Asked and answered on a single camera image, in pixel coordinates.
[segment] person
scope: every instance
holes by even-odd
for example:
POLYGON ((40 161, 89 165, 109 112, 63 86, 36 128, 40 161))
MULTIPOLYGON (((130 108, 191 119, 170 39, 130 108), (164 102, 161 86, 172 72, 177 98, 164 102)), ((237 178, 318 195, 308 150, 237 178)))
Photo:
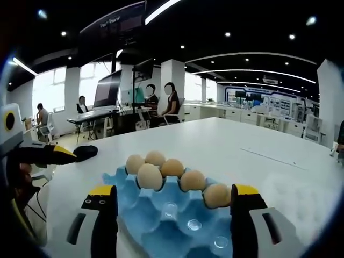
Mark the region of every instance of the person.
POLYGON ((38 140, 42 142, 46 142, 46 138, 42 135, 39 128, 42 126, 46 126, 48 124, 48 116, 49 112, 43 108, 42 103, 37 105, 38 113, 36 114, 36 121, 37 121, 37 136, 38 140))
MULTIPOLYGON (((179 98, 178 98, 178 93, 176 91, 176 87, 173 82, 168 82, 166 83, 165 87, 165 93, 168 96, 168 104, 166 109, 157 117, 153 117, 150 120, 150 127, 158 127, 160 124, 165 123, 165 119, 163 116, 165 114, 178 114, 179 109, 180 109, 180 103, 179 103, 179 98)), ((165 117, 167 122, 169 123, 179 123, 179 118, 177 116, 166 116, 165 117)))
POLYGON ((79 103, 76 104, 76 109, 79 114, 84 114, 88 112, 88 109, 86 106, 86 98, 84 96, 79 97, 79 103))
POLYGON ((14 189, 18 208, 24 210, 31 228, 40 245, 47 243, 47 205, 49 198, 49 184, 41 188, 32 184, 32 167, 21 163, 18 171, 8 173, 8 183, 14 189))
POLYGON ((155 85, 149 84, 146 86, 146 107, 151 108, 149 111, 151 116, 157 116, 157 104, 159 99, 155 95, 155 85))

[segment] blue egg tray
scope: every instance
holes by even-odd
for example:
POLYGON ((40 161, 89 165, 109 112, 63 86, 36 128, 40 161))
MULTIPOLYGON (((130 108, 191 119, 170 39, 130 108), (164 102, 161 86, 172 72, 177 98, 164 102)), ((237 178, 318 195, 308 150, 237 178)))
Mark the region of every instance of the blue egg tray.
POLYGON ((208 209, 202 191, 183 192, 176 176, 164 178, 159 191, 140 189, 122 166, 114 176, 103 174, 103 182, 116 185, 118 214, 150 257, 232 257, 230 207, 208 209))

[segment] brown egg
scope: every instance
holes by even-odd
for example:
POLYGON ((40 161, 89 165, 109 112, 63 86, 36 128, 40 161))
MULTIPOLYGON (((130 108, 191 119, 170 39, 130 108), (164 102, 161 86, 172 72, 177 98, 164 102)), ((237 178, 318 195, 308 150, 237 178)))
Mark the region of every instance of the brown egg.
POLYGON ((230 191, 224 184, 212 184, 203 193, 205 205, 210 209, 227 206, 230 202, 230 191))
POLYGON ((125 163, 125 167, 127 169, 128 174, 137 174, 139 168, 145 164, 145 160, 138 154, 134 154, 129 156, 127 162, 125 163))
POLYGON ((162 165, 166 162, 166 158, 161 152, 154 150, 147 154, 145 161, 146 163, 162 167, 162 165))
POLYGON ((179 160, 169 159, 161 167, 161 174, 163 177, 166 176, 177 176, 181 177, 184 173, 183 164, 179 160))
POLYGON ((159 169, 152 164, 144 164, 140 167, 137 180, 141 188, 158 191, 162 187, 162 175, 159 169))
POLYGON ((203 191, 205 188, 204 175, 198 170, 190 170, 182 175, 180 186, 184 192, 189 190, 203 191))

